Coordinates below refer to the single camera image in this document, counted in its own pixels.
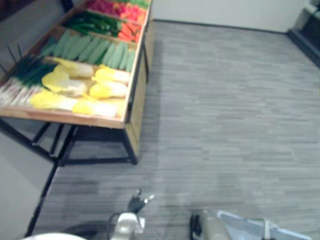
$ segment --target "grey basket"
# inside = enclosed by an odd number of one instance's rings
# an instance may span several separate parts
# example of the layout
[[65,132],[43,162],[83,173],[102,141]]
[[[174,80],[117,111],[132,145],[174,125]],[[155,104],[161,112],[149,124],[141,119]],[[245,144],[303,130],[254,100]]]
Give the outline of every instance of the grey basket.
[[[225,211],[219,211],[217,217],[224,223],[232,240],[261,240],[264,236],[264,225],[260,222]],[[270,234],[276,240],[312,240],[308,236],[282,228],[272,228]]]

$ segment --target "white wall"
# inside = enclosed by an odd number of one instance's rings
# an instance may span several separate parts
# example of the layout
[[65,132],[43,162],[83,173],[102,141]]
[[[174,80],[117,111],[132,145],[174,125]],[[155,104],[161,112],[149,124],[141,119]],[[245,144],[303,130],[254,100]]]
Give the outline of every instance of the white wall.
[[309,0],[154,0],[153,17],[286,32]]

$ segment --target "black cable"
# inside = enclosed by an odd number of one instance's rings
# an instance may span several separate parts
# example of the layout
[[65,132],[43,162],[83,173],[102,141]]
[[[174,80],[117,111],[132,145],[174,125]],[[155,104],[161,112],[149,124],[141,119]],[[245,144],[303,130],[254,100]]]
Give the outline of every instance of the black cable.
[[120,214],[123,214],[124,212],[115,212],[109,217],[108,224],[107,224],[107,229],[106,229],[106,240],[110,240],[110,229],[111,229],[111,224],[112,220],[115,216],[120,216]]

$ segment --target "grey carpet floor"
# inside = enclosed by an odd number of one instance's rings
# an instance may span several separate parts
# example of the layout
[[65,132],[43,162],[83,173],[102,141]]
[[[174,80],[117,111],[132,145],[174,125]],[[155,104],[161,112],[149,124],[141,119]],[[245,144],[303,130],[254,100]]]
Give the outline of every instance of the grey carpet floor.
[[162,22],[155,31],[139,164],[58,169],[34,233],[106,221],[142,188],[156,194],[142,240],[186,240],[199,208],[318,240],[319,70],[283,34]]

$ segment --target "green vegetable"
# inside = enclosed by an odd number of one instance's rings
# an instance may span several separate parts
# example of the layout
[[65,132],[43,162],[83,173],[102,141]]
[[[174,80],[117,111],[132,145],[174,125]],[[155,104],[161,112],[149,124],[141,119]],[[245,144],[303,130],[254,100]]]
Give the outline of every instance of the green vegetable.
[[64,50],[64,46],[66,44],[66,41],[68,40],[70,36],[70,31],[69,30],[66,30],[62,37],[60,37],[58,43],[56,44],[55,48],[54,48],[54,51],[53,51],[53,56],[54,57],[60,57],[63,50]]
[[66,59],[75,60],[80,53],[90,44],[92,38],[90,36],[80,37],[70,48]]
[[116,37],[119,32],[118,21],[104,15],[83,11],[76,14],[64,25],[81,33],[94,32]]
[[84,28],[81,28],[79,27],[78,24],[70,24],[70,25],[65,25],[66,27],[70,28],[70,29],[73,29],[83,35],[88,35],[88,30],[84,29]]
[[81,52],[78,60],[80,62],[86,61],[90,57],[90,55],[92,54],[92,51],[98,46],[100,41],[101,41],[100,37],[96,36],[95,38],[93,38],[93,40],[89,43],[89,45],[86,47],[86,49],[84,49],[83,52]]
[[110,45],[110,42],[108,40],[105,40],[99,43],[99,45],[95,48],[95,50],[93,50],[91,56],[87,60],[87,63],[95,64],[95,62],[99,59],[99,57],[102,54],[104,54],[104,52],[108,49],[109,45]]
[[43,49],[43,50],[41,51],[41,53],[40,53],[40,56],[41,56],[41,57],[45,57],[45,56],[51,55],[51,54],[54,52],[54,50],[55,50],[55,48],[56,48],[56,45],[57,45],[57,44],[54,43],[54,44],[48,46],[47,48]]
[[108,64],[108,61],[110,60],[110,58],[114,54],[115,50],[116,50],[116,45],[114,43],[111,43],[111,45],[109,46],[109,48],[106,51],[105,55],[103,56],[102,64],[104,64],[104,65]]
[[115,50],[115,52],[114,52],[114,54],[112,56],[112,61],[111,61],[111,64],[110,64],[110,68],[112,68],[112,69],[118,69],[119,68],[121,59],[122,59],[122,57],[124,56],[124,53],[125,53],[125,49],[126,49],[126,43],[124,43],[123,41],[120,42],[118,44],[118,46],[116,47],[116,50]]
[[134,65],[134,60],[135,60],[135,54],[136,54],[135,51],[131,51],[129,53],[128,61],[125,66],[125,70],[127,72],[131,72],[131,70],[132,70],[132,66]]
[[42,57],[36,58],[28,55],[17,63],[12,76],[17,78],[26,87],[42,85],[42,77],[52,72],[55,67],[56,64],[51,62],[42,63]]
[[104,51],[104,53],[101,54],[101,56],[99,57],[99,59],[94,63],[95,65],[100,65],[100,64],[102,64],[102,60],[103,60],[106,52],[107,52],[107,51]]
[[126,69],[128,56],[129,56],[128,44],[125,44],[124,54],[122,56],[122,60],[121,60],[120,65],[119,65],[119,69],[120,70],[125,70]]
[[48,47],[50,47],[56,43],[57,43],[57,40],[53,36],[49,37],[49,39],[46,41],[45,45],[41,48],[41,52],[43,52],[45,49],[47,49]]
[[108,67],[110,67],[110,66],[111,66],[112,58],[113,58],[113,57],[114,57],[114,55],[115,55],[115,51],[116,51],[116,49],[114,49],[113,54],[111,55],[110,59],[108,60],[108,62],[107,62],[107,64],[106,64]]
[[71,47],[74,45],[74,43],[80,38],[80,35],[74,35],[68,38],[68,40],[65,42],[63,47],[63,52],[61,54],[62,58],[66,58]]

